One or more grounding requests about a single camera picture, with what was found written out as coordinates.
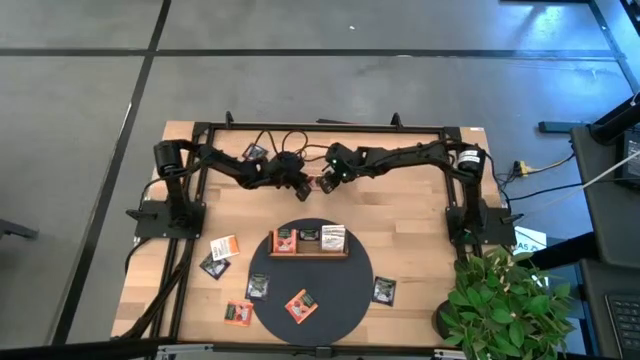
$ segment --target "wooden table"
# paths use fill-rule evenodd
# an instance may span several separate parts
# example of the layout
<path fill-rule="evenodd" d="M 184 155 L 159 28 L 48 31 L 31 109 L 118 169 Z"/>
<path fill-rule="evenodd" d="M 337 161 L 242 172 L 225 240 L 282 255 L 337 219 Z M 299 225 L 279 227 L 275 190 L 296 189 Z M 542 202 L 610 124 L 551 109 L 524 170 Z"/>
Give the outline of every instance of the wooden table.
<path fill-rule="evenodd" d="M 193 125 L 169 121 L 163 138 L 191 139 Z M 460 128 L 460 131 L 463 141 L 488 150 L 484 129 Z M 217 130 L 213 146 L 240 157 L 257 133 Z M 284 134 L 273 132 L 278 146 Z M 437 139 L 435 135 L 397 133 L 307 132 L 307 135 L 312 144 L 341 142 L 351 149 L 357 146 L 394 149 Z M 287 149 L 298 149 L 302 141 L 301 135 L 291 135 Z M 273 154 L 266 134 L 259 143 Z M 309 148 L 307 157 L 323 155 L 324 151 Z M 318 160 L 308 163 L 304 171 L 319 175 L 325 165 Z M 444 209 L 448 204 L 442 171 L 433 166 L 397 169 L 376 179 L 360 178 L 342 184 L 329 195 L 314 189 L 306 202 L 296 199 L 293 190 L 244 190 L 233 179 L 208 171 L 204 195 L 207 213 L 202 236 L 193 252 L 178 340 L 282 344 L 256 316 L 246 328 L 225 325 L 224 310 L 228 300 L 244 298 L 249 263 L 267 232 L 294 219 L 315 217 L 346 225 L 364 245 L 374 274 L 398 282 L 394 306 L 371 303 L 360 324 L 336 344 L 420 347 L 442 344 L 432 327 L 431 316 L 454 286 L 456 259 L 445 222 Z M 459 184 L 456 188 L 460 200 Z M 488 162 L 482 191 L 489 206 L 501 206 Z M 149 196 L 164 199 L 164 184 L 153 186 Z M 241 254 L 230 258 L 231 267 L 216 281 L 199 264 L 211 251 L 209 241 L 229 234 L 237 236 Z M 113 325 L 114 336 L 127 331 L 157 294 L 167 244 L 167 239 L 150 240 L 132 257 Z M 173 301 L 172 297 L 167 302 L 161 336 L 168 334 Z"/>

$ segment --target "gray concrete floor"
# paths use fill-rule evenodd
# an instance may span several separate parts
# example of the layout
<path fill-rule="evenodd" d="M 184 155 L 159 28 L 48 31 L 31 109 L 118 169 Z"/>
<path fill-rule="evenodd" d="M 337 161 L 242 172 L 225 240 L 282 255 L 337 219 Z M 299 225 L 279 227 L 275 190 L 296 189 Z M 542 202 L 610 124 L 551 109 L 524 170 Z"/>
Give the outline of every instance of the gray concrete floor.
<path fill-rule="evenodd" d="M 598 0 L 636 74 L 638 36 L 616 0 Z M 160 0 L 3 1 L 0 47 L 146 48 Z M 174 1 L 161 48 L 607 49 L 584 5 L 451 0 Z M 0 348 L 40 345 L 67 281 L 125 115 L 140 58 L 0 58 L 0 218 L 40 238 L 0 241 Z M 570 153 L 539 121 L 591 122 L 631 95 L 615 63 L 453 58 L 156 58 L 125 154 L 71 342 L 107 339 L 134 207 L 167 120 L 313 122 L 323 117 L 486 128 L 498 172 Z M 517 196 L 578 181 L 575 162 L 511 184 Z M 526 212 L 558 196 L 514 204 Z M 523 226 L 590 229 L 583 196 Z"/>

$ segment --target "black snack packet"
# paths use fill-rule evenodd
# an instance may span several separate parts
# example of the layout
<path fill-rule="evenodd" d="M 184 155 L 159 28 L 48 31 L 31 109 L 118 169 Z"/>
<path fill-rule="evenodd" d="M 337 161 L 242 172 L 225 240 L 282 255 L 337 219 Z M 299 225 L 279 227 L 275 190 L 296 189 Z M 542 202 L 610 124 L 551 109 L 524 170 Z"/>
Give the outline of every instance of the black snack packet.
<path fill-rule="evenodd" d="M 373 282 L 373 297 L 371 301 L 393 306 L 396 297 L 396 281 L 376 276 Z"/>
<path fill-rule="evenodd" d="M 242 157 L 247 160 L 255 160 L 267 156 L 267 153 L 267 149 L 263 148 L 260 145 L 251 143 L 244 150 L 244 153 L 242 153 Z"/>
<path fill-rule="evenodd" d="M 317 241 L 320 240 L 320 230 L 318 229 L 300 229 L 298 232 L 298 239 L 303 241 Z"/>
<path fill-rule="evenodd" d="M 269 275 L 249 274 L 245 299 L 266 300 L 269 292 Z"/>
<path fill-rule="evenodd" d="M 200 268 L 206 271 L 209 275 L 211 275 L 214 279 L 220 279 L 220 276 L 224 274 L 227 268 L 231 266 L 231 263 L 227 259 L 222 259 L 218 261 L 213 260 L 213 255 L 209 253 L 204 260 L 200 263 Z"/>

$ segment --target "green plant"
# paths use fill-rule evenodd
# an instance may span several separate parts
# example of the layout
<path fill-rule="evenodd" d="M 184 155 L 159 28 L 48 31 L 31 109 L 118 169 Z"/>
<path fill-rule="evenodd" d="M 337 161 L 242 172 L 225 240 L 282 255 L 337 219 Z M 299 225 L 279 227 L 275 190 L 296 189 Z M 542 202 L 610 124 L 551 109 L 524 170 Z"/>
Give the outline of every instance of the green plant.
<path fill-rule="evenodd" d="M 557 359 L 566 352 L 565 336 L 573 330 L 569 284 L 553 291 L 548 272 L 518 266 L 531 253 L 510 255 L 503 248 L 482 258 L 456 261 L 456 288 L 449 293 L 450 311 L 440 316 L 449 328 L 447 345 L 462 348 L 468 359 Z"/>

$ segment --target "black circular platform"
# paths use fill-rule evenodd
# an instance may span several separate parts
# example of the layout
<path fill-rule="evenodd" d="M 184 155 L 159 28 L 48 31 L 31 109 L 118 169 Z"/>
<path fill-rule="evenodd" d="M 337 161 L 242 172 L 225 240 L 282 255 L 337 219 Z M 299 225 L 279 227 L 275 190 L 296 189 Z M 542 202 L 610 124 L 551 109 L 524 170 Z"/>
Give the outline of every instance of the black circular platform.
<path fill-rule="evenodd" d="M 322 219 L 300 219 L 280 226 L 290 229 L 335 225 Z M 360 241 L 347 229 L 349 257 L 343 260 L 284 260 L 267 254 L 268 238 L 256 249 L 249 271 L 270 276 L 266 301 L 255 300 L 254 311 L 275 336 L 293 345 L 332 344 L 349 334 L 364 317 L 373 291 L 371 262 Z M 297 324 L 284 308 L 300 290 L 318 308 Z"/>

